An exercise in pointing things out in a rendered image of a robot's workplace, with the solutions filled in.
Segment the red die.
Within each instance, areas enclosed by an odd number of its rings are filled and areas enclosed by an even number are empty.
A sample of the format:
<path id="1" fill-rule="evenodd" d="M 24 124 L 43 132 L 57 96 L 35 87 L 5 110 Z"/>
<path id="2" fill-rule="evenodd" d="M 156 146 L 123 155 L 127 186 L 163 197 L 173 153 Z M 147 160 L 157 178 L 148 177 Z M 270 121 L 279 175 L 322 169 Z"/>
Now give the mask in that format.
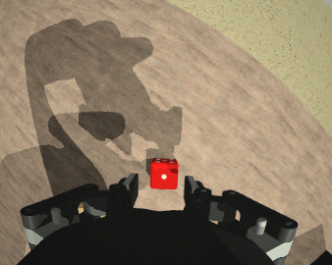
<path id="1" fill-rule="evenodd" d="M 150 164 L 150 187 L 176 189 L 178 186 L 178 161 L 154 158 Z"/>

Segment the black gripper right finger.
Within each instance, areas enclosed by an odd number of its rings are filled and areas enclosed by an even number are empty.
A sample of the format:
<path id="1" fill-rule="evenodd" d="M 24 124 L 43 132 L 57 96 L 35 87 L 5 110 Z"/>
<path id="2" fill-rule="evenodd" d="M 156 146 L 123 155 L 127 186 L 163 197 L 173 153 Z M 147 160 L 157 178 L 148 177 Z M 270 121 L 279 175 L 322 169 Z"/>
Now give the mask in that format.
<path id="1" fill-rule="evenodd" d="M 298 222 L 237 191 L 224 190 L 218 196 L 202 186 L 194 176 L 185 176 L 186 205 L 177 219 L 202 224 L 217 221 L 219 226 L 255 242 L 275 265 L 284 265 Z M 240 221 L 236 219 L 237 210 Z"/>

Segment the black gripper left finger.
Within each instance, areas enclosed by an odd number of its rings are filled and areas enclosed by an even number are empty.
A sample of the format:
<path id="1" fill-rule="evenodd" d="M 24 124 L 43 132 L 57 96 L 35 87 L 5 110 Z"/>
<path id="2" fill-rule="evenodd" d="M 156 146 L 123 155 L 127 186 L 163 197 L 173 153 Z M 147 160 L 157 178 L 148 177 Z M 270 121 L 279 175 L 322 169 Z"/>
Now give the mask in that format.
<path id="1" fill-rule="evenodd" d="M 133 206 L 137 198 L 138 174 L 130 173 L 110 185 L 109 190 L 86 184 L 26 206 L 20 212 L 29 248 L 32 250 L 48 235 L 70 224 L 100 216 L 136 216 Z M 83 212 L 79 214 L 81 203 Z"/>

